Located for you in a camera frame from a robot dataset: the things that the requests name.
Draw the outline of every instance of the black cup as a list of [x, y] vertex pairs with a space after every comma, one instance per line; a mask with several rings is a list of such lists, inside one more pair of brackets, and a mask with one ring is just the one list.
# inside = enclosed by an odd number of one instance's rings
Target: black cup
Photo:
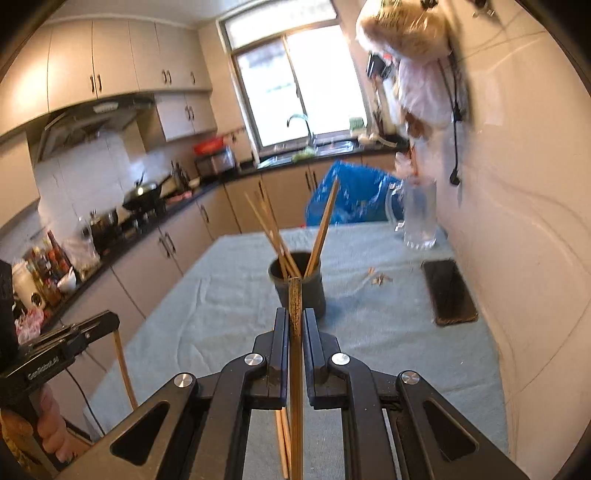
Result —
[[[310, 259], [310, 252], [292, 252], [291, 256], [294, 259], [297, 268], [303, 275], [308, 266]], [[275, 285], [279, 301], [283, 308], [289, 309], [289, 283], [283, 279], [281, 274], [281, 267], [279, 260], [275, 261], [269, 266], [269, 276]], [[316, 269], [307, 278], [301, 279], [301, 298], [302, 308], [314, 309], [314, 315], [317, 319], [324, 317], [326, 313], [326, 298], [324, 298], [324, 287], [322, 286], [322, 274], [320, 273], [320, 261]]]

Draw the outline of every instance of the wooden chopstick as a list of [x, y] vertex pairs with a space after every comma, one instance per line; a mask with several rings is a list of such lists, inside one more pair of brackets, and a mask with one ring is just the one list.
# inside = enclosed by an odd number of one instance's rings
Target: wooden chopstick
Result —
[[285, 245], [281, 234], [279, 233], [279, 228], [277, 227], [277, 221], [275, 220], [275, 215], [271, 209], [271, 204], [268, 203], [268, 200], [265, 201], [264, 199], [259, 203], [263, 214], [267, 216], [267, 225], [271, 226], [271, 233], [272, 237], [275, 242], [278, 244], [279, 249], [283, 252], [283, 256], [285, 259], [285, 263], [287, 264], [287, 270], [289, 271], [292, 277], [301, 277], [300, 270], [296, 262], [294, 261], [293, 257], [291, 256], [290, 250]]
[[285, 450], [287, 451], [287, 463], [291, 470], [291, 435], [290, 424], [287, 421], [287, 409], [281, 409], [281, 422], [283, 424], [283, 436], [285, 437]]
[[115, 353], [117, 353], [117, 360], [119, 361], [119, 368], [121, 369], [121, 376], [123, 377], [123, 385], [125, 386], [125, 391], [129, 397], [131, 408], [136, 410], [138, 408], [138, 401], [135, 399], [134, 389], [131, 386], [131, 380], [129, 379], [129, 372], [127, 370], [127, 364], [125, 363], [125, 356], [123, 355], [123, 344], [121, 343], [119, 329], [113, 332], [113, 339], [115, 340]]
[[301, 343], [301, 278], [289, 280], [291, 480], [304, 478], [304, 403]]
[[304, 278], [312, 275], [312, 272], [318, 263], [318, 259], [320, 258], [320, 254], [322, 253], [322, 247], [324, 246], [326, 232], [329, 228], [330, 217], [332, 216], [333, 209], [335, 208], [336, 194], [338, 191], [339, 179], [335, 179], [333, 186], [330, 189], [330, 195], [328, 201], [326, 202], [326, 207], [324, 207], [324, 213], [322, 214], [322, 220], [320, 221], [320, 229], [318, 230], [318, 235], [316, 235], [316, 240], [314, 241], [314, 248], [312, 249], [310, 259], [308, 260], [308, 266], [306, 267]]
[[281, 457], [281, 470], [283, 471], [283, 478], [287, 479], [290, 477], [287, 469], [287, 456], [285, 454], [285, 441], [283, 426], [281, 423], [281, 412], [275, 410], [275, 426], [277, 427], [277, 443], [279, 445], [279, 456]]
[[[259, 213], [258, 209], [256, 208], [254, 202], [249, 197], [249, 195], [247, 193], [245, 193], [244, 196], [246, 197], [248, 203], [250, 204], [252, 211], [254, 212], [259, 223], [261, 224], [261, 227], [262, 227], [263, 231], [265, 232], [267, 239], [269, 240], [270, 244], [272, 245], [273, 249], [275, 250], [275, 253], [277, 254], [277, 258], [279, 259], [279, 263], [281, 265], [282, 258], [284, 256], [284, 254], [281, 251], [280, 243], [278, 242], [278, 240], [276, 240], [277, 237], [275, 236], [273, 231], [270, 230], [270, 228], [267, 226], [267, 222], [265, 221], [265, 219], [263, 219], [262, 215]], [[285, 268], [290, 273], [290, 275], [295, 277], [296, 273], [293, 270], [290, 270], [289, 264], [287, 264], [284, 260], [283, 260], [283, 262], [284, 262]]]
[[273, 231], [273, 234], [277, 236], [277, 239], [279, 240], [279, 243], [280, 243], [283, 251], [285, 252], [285, 257], [287, 259], [287, 262], [291, 265], [291, 268], [295, 272], [294, 276], [301, 278], [300, 269], [298, 268], [296, 262], [294, 261], [294, 258], [291, 256], [290, 249], [287, 248], [287, 246], [285, 245], [285, 242], [283, 241], [283, 239], [279, 233], [279, 227], [277, 226], [277, 221], [275, 220], [275, 216], [273, 215], [273, 209], [271, 207], [271, 202], [269, 201], [269, 195], [267, 194], [267, 190], [266, 190], [265, 186], [262, 184], [262, 182], [261, 182], [261, 189], [263, 191], [263, 195], [262, 195], [263, 210], [266, 211], [267, 216], [270, 219], [271, 230]]

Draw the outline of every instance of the white cloth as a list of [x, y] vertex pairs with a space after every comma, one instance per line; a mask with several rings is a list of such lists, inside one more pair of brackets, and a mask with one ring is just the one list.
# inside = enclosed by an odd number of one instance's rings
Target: white cloth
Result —
[[[283, 236], [292, 251], [310, 250], [316, 232], [297, 229]], [[274, 256], [262, 233], [220, 238], [205, 253], [125, 348], [139, 402], [179, 372], [202, 377], [252, 351], [256, 335], [272, 328], [280, 307], [267, 274]], [[416, 370], [506, 452], [498, 358], [484, 318], [448, 327], [433, 323], [420, 264], [452, 256], [443, 235], [432, 250], [418, 252], [406, 248], [389, 224], [331, 226], [321, 268], [327, 313], [319, 328], [374, 370]], [[372, 285], [370, 267], [393, 281]], [[131, 412], [116, 364], [91, 403], [105, 429]], [[340, 412], [308, 406], [304, 416], [306, 478], [344, 478]], [[245, 479], [280, 477], [276, 435], [274, 414], [253, 411]]]

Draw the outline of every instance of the metal screw cap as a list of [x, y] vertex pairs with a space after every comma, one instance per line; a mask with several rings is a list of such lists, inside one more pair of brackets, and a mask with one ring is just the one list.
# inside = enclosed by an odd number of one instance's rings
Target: metal screw cap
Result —
[[193, 383], [193, 377], [189, 374], [178, 374], [174, 377], [174, 384], [179, 388], [188, 387]]
[[246, 357], [244, 357], [244, 363], [254, 367], [256, 365], [260, 365], [263, 361], [262, 355], [258, 353], [249, 353]]
[[333, 361], [333, 363], [335, 365], [346, 365], [349, 363], [349, 361], [351, 360], [349, 358], [349, 355], [347, 355], [346, 353], [335, 353], [332, 357], [331, 360]]
[[407, 370], [402, 373], [401, 375], [402, 381], [408, 385], [416, 385], [421, 377], [418, 373], [413, 372], [412, 370]]

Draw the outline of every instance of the kitchen cabinet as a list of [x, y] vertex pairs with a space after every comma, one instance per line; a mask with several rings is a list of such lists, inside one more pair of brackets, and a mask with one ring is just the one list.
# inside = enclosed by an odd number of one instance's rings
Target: kitchen cabinet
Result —
[[156, 108], [138, 116], [139, 133], [151, 150], [178, 138], [213, 131], [216, 121], [205, 93], [155, 95]]
[[64, 22], [53, 27], [47, 66], [49, 110], [97, 98], [92, 66], [92, 21]]
[[[80, 384], [86, 398], [89, 400], [105, 376], [103, 369], [86, 353], [82, 353], [76, 357], [76, 361], [68, 367], [68, 370]], [[61, 416], [81, 430], [89, 433], [83, 414], [83, 409], [86, 407], [84, 397], [68, 372], [64, 370], [47, 383], [51, 387], [53, 397], [60, 406]], [[93, 405], [92, 408], [96, 414], [100, 411], [100, 408], [97, 407], [99, 406]]]
[[261, 182], [260, 175], [253, 175], [224, 185], [242, 233], [262, 232], [261, 224], [256, 219], [245, 197], [245, 193], [247, 193], [251, 200], [256, 203], [262, 195]]
[[129, 297], [147, 317], [181, 279], [181, 271], [167, 250], [160, 230], [133, 247], [112, 270]]
[[194, 135], [187, 99], [183, 94], [158, 96], [156, 109], [166, 141]]
[[182, 273], [188, 272], [213, 243], [197, 203], [166, 222], [160, 231]]
[[[105, 310], [110, 310], [119, 316], [121, 323], [119, 333], [123, 345], [126, 345], [143, 324], [144, 317], [110, 270], [102, 273], [84, 292], [84, 295], [61, 318], [61, 322], [64, 325], [71, 325]], [[113, 336], [108, 335], [89, 345], [86, 352], [76, 359], [69, 370], [90, 399], [113, 362], [116, 362], [115, 345]], [[54, 377], [49, 384], [60, 405], [61, 414], [77, 427], [86, 430], [86, 422], [82, 414], [86, 404], [67, 372]], [[95, 405], [93, 409], [98, 413], [100, 406]]]
[[306, 223], [305, 209], [315, 190], [307, 165], [284, 168], [262, 176], [279, 228], [296, 228]]
[[211, 89], [197, 33], [164, 24], [156, 24], [156, 33], [168, 87], [177, 90]]
[[129, 37], [139, 89], [161, 90], [167, 88], [168, 77], [160, 58], [156, 24], [129, 20]]
[[0, 144], [0, 228], [39, 200], [27, 134], [22, 132]]
[[223, 187], [207, 193], [197, 201], [197, 204], [205, 220], [207, 231], [214, 241], [223, 235], [240, 233], [228, 194]]
[[[126, 294], [111, 270], [107, 270], [84, 292], [61, 318], [64, 325], [81, 322], [105, 310], [119, 316], [119, 333], [126, 345], [144, 322], [144, 316]], [[116, 361], [113, 336], [108, 335], [88, 347], [90, 354], [108, 370]]]
[[209, 96], [204, 93], [186, 93], [185, 100], [191, 115], [191, 122], [196, 134], [211, 132], [217, 128], [216, 119], [213, 116], [212, 104]]
[[35, 32], [0, 83], [0, 136], [47, 113], [51, 27]]
[[395, 153], [385, 153], [381, 155], [364, 155], [363, 164], [368, 167], [378, 168], [383, 171], [391, 172], [394, 170]]
[[139, 89], [127, 20], [92, 22], [92, 61], [99, 97]]
[[211, 90], [212, 82], [209, 78], [205, 57], [199, 36], [194, 30], [182, 30], [183, 39], [182, 52], [187, 57], [187, 65], [189, 67], [189, 89], [196, 90]]

